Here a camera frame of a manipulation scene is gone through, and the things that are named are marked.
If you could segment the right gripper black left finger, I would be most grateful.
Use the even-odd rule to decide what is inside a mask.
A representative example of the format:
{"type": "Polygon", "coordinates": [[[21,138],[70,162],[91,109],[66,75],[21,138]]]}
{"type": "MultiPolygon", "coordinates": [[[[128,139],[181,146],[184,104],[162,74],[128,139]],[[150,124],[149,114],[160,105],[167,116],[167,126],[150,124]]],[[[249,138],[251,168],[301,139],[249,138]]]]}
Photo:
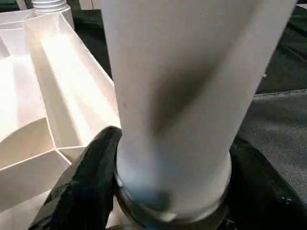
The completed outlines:
{"type": "Polygon", "coordinates": [[[104,230],[113,209],[120,128],[101,130],[49,192],[31,230],[104,230]]]}

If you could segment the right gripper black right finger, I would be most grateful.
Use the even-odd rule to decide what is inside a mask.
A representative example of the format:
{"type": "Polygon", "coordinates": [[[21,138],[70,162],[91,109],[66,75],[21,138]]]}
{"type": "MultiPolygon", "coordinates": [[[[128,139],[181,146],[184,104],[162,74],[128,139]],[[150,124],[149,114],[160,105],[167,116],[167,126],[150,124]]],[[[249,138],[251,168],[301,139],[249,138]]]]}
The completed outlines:
{"type": "Polygon", "coordinates": [[[305,230],[307,207],[254,148],[230,149],[232,175],[227,205],[238,230],[305,230]]]}

